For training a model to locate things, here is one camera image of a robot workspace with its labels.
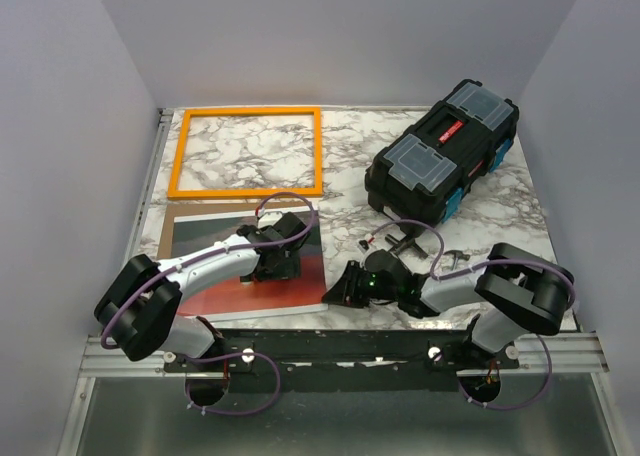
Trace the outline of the orange wooden picture frame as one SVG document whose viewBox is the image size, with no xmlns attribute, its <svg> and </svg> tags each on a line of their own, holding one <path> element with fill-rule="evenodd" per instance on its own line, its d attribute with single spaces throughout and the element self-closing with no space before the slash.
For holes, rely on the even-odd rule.
<svg viewBox="0 0 640 456">
<path fill-rule="evenodd" d="M 318 107 L 192 108 L 182 112 L 170 200 L 323 194 Z"/>
</svg>

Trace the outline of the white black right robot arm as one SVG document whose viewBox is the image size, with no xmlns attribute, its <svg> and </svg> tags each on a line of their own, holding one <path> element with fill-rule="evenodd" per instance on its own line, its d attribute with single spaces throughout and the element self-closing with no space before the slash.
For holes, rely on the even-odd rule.
<svg viewBox="0 0 640 456">
<path fill-rule="evenodd" d="M 480 368 L 522 335 L 558 334 L 574 298 L 573 284 L 567 269 L 508 243 L 495 244 L 487 260 L 438 278 L 411 271 L 387 250 L 375 250 L 362 262 L 350 260 L 322 301 L 350 308 L 394 302 L 418 319 L 486 301 L 492 308 L 470 324 L 459 346 L 462 360 Z"/>
</svg>

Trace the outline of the brown fibreboard backing board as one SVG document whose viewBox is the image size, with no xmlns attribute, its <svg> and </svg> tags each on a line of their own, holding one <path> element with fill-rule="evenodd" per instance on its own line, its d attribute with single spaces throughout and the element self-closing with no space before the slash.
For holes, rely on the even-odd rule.
<svg viewBox="0 0 640 456">
<path fill-rule="evenodd" d="M 255 203 L 169 205 L 160 237 L 157 259 L 169 259 L 206 249 L 234 235 L 243 225 L 262 229 L 286 213 L 294 213 L 304 225 L 310 211 L 301 202 L 269 202 L 259 220 Z"/>
</svg>

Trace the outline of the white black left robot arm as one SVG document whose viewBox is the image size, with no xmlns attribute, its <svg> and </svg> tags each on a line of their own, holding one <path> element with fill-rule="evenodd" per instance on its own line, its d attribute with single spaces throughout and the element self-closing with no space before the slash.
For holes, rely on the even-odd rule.
<svg viewBox="0 0 640 456">
<path fill-rule="evenodd" d="M 133 362 L 162 350 L 188 358 L 201 371 L 214 369 L 222 356 L 220 333 L 201 317 L 180 316 L 180 304 L 219 283 L 272 269 L 304 244 L 313 224 L 287 212 L 272 225 L 243 225 L 184 256 L 132 257 L 94 309 L 102 347 L 120 349 Z"/>
</svg>

